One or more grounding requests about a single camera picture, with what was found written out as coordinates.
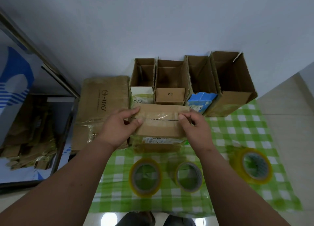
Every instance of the green checkered tablecloth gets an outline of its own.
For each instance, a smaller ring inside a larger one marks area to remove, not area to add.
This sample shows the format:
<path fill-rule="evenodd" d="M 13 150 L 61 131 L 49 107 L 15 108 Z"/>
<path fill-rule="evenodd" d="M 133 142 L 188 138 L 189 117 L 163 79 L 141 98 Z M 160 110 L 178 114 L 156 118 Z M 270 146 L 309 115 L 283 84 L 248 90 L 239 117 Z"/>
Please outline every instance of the green checkered tablecloth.
<path fill-rule="evenodd" d="M 273 167 L 272 180 L 265 185 L 251 185 L 259 195 L 278 211 L 302 210 L 256 101 L 225 118 L 212 117 L 207 120 L 212 128 L 214 144 L 226 160 L 241 147 L 256 148 L 268 157 Z M 160 190 L 151 198 L 137 197 L 128 183 L 131 166 L 142 157 L 154 159 L 162 170 Z M 199 191 L 190 194 L 182 191 L 172 180 L 167 163 L 170 158 L 180 157 L 201 168 L 200 161 L 190 145 L 185 145 L 179 153 L 137 154 L 132 148 L 114 152 L 101 177 L 90 212 L 151 210 L 173 212 L 178 216 L 193 218 L 214 215 L 205 183 Z"/>

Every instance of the dark pants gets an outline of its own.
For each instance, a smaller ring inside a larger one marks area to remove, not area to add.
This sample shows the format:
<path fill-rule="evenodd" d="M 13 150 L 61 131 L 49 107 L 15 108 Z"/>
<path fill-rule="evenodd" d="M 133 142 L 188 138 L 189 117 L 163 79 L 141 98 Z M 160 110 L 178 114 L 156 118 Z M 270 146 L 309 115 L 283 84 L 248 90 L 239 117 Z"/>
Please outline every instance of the dark pants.
<path fill-rule="evenodd" d="M 148 218 L 136 212 L 127 213 L 116 226 L 153 226 Z M 191 218 L 169 215 L 164 226 L 195 226 Z"/>

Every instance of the fingernail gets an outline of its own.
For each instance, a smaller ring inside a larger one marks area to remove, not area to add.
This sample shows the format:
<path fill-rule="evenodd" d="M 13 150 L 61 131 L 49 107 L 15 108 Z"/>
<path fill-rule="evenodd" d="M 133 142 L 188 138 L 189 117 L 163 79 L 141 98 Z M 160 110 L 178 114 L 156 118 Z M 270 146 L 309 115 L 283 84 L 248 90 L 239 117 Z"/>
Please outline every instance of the fingernail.
<path fill-rule="evenodd" d="M 144 121 L 142 118 L 138 118 L 137 120 L 138 120 L 139 124 L 142 124 Z"/>

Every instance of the huyo logo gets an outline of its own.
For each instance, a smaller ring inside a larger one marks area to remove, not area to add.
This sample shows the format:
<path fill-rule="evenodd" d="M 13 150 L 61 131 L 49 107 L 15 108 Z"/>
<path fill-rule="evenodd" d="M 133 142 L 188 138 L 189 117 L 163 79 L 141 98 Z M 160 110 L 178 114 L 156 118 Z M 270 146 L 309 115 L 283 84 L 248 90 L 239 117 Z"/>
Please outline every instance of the huyo logo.
<path fill-rule="evenodd" d="M 104 110 L 106 112 L 106 104 L 107 104 L 107 95 L 108 95 L 108 91 L 107 90 L 103 90 L 101 92 L 102 97 L 101 97 L 101 110 Z"/>

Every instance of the metal frame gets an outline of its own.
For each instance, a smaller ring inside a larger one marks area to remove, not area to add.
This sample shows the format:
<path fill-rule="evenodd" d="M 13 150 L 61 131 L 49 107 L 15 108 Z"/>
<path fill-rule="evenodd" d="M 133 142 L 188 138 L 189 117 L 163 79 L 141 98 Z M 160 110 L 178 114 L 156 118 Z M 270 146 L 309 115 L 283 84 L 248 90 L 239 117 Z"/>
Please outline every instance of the metal frame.
<path fill-rule="evenodd" d="M 70 127 L 73 121 L 74 114 L 76 113 L 78 102 L 80 95 L 73 88 L 73 86 L 66 80 L 66 78 L 60 73 L 60 71 L 50 62 L 47 58 L 40 53 L 32 41 L 25 35 L 25 33 L 18 28 L 18 26 L 5 15 L 3 10 L 0 9 L 0 29 L 2 29 L 8 37 L 10 37 L 15 43 L 17 43 L 22 49 L 24 49 L 27 53 L 34 53 L 37 55 L 42 61 L 43 68 L 53 79 L 60 84 L 71 96 L 75 97 L 71 112 L 68 116 L 67 123 L 63 130 L 63 134 L 61 136 L 61 140 L 57 143 L 57 153 L 55 160 L 52 165 L 51 175 L 58 170 L 58 166 L 60 163 L 60 159 L 62 156 L 62 152 L 64 150 L 64 146 L 66 143 L 66 139 L 68 137 Z M 2 183 L 0 184 L 0 194 L 9 193 L 12 190 L 23 189 L 29 187 L 35 187 L 40 184 L 42 180 L 33 180 L 33 181 L 20 181 L 20 182 L 10 182 L 10 183 Z"/>

